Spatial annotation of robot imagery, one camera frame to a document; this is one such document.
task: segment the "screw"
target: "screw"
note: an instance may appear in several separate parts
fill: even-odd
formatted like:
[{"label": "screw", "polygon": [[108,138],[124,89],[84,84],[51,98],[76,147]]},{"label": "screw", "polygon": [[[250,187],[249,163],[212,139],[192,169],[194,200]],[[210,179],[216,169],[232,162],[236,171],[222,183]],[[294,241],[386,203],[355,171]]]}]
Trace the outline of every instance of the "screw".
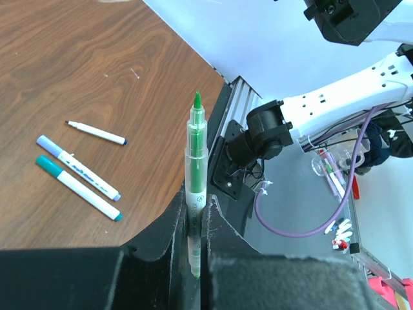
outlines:
[{"label": "screw", "polygon": [[350,16],[350,20],[352,21],[353,19],[356,19],[357,17],[359,17],[359,14],[355,13],[355,14]]},{"label": "screw", "polygon": [[330,5],[326,9],[327,13],[329,13],[329,14],[333,14],[335,10],[336,10],[336,7],[334,5]]}]

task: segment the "green marker cap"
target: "green marker cap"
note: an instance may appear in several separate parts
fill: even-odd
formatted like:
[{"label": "green marker cap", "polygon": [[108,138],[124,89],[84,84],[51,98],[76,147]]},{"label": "green marker cap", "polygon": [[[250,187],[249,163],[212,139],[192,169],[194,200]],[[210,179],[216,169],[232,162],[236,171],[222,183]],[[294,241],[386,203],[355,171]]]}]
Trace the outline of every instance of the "green marker cap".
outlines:
[{"label": "green marker cap", "polygon": [[202,108],[202,104],[201,104],[201,94],[200,94],[199,92],[196,92],[196,95],[195,95],[194,108],[195,108],[195,109],[200,109],[200,108]]},{"label": "green marker cap", "polygon": [[56,165],[54,162],[52,162],[49,158],[47,158],[45,155],[40,155],[36,159],[36,163],[42,167],[45,171],[49,172],[52,176],[57,178],[59,174],[62,173],[63,169]]}]

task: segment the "purple marker cap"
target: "purple marker cap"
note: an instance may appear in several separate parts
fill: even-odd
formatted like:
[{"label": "purple marker cap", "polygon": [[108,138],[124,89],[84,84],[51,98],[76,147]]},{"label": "purple marker cap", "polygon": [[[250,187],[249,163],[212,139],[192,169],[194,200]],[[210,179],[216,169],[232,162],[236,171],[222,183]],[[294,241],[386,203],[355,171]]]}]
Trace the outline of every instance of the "purple marker cap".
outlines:
[{"label": "purple marker cap", "polygon": [[58,157],[58,155],[63,152],[63,149],[59,145],[54,143],[45,135],[42,135],[39,137],[39,139],[37,139],[37,144],[51,153],[51,155],[53,155],[54,157]]}]

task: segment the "blue fabric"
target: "blue fabric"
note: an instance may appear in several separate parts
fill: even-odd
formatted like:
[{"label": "blue fabric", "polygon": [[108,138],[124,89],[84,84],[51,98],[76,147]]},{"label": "blue fabric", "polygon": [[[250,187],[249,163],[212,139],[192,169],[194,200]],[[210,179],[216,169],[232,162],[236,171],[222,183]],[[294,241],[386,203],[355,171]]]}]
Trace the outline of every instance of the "blue fabric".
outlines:
[{"label": "blue fabric", "polygon": [[370,151],[365,153],[365,160],[361,168],[373,167],[384,163],[390,156],[390,149],[382,149],[383,143],[380,133],[383,131],[381,127],[377,126],[374,122],[370,122],[366,129],[366,134],[370,141]]}]

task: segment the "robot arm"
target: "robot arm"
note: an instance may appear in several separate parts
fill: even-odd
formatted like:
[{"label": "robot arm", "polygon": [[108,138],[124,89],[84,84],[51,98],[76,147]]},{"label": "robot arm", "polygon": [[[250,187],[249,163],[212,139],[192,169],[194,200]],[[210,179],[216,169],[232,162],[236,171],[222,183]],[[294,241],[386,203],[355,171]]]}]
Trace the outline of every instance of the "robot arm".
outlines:
[{"label": "robot arm", "polygon": [[235,169],[269,160],[294,140],[360,110],[413,97],[413,45],[371,67],[308,94],[272,101],[247,116],[248,130],[227,144]]},{"label": "robot arm", "polygon": [[371,41],[413,44],[413,0],[305,2],[305,16],[315,19],[327,41],[348,45]]}]

